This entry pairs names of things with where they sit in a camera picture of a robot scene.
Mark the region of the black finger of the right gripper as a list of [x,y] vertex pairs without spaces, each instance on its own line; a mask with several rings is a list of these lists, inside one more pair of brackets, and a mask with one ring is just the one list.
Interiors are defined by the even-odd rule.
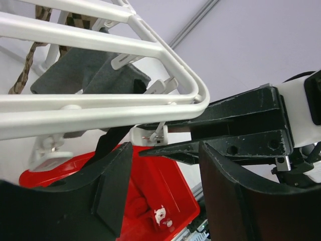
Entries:
[[284,130],[240,136],[192,140],[140,151],[141,157],[162,156],[187,164],[197,163],[199,144],[208,144],[221,155],[234,160],[276,158],[291,153],[291,140]]
[[196,118],[166,122],[168,126],[198,125],[204,122],[227,120],[282,108],[282,99],[276,87],[265,86],[212,102]]

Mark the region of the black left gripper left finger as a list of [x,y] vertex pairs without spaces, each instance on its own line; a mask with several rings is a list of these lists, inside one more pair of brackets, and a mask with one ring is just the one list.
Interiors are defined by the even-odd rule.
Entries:
[[116,240],[133,146],[113,152],[48,187],[1,181],[1,240]]

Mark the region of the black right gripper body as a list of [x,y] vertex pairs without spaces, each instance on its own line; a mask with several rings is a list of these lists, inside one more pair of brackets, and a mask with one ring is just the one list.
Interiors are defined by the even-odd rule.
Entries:
[[287,114],[293,151],[291,170],[277,172],[281,183],[320,185],[320,70],[295,75],[276,86]]

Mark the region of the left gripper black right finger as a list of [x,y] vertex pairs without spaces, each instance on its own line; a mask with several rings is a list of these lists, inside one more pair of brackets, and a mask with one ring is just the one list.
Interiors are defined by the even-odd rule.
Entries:
[[199,144],[212,240],[320,240],[320,187],[263,178]]

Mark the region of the red sock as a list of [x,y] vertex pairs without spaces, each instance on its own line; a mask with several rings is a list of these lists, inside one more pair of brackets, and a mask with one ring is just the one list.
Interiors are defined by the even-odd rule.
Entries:
[[150,221],[154,228],[158,227],[156,222],[156,210],[162,205],[155,198],[143,195],[128,195],[125,204],[124,217],[129,220]]

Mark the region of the white plastic sock hanger frame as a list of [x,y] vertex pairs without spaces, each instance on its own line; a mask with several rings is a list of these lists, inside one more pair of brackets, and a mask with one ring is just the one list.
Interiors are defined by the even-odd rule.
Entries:
[[1,1],[1,37],[67,47],[35,81],[1,91],[1,139],[192,119],[199,76],[128,1]]

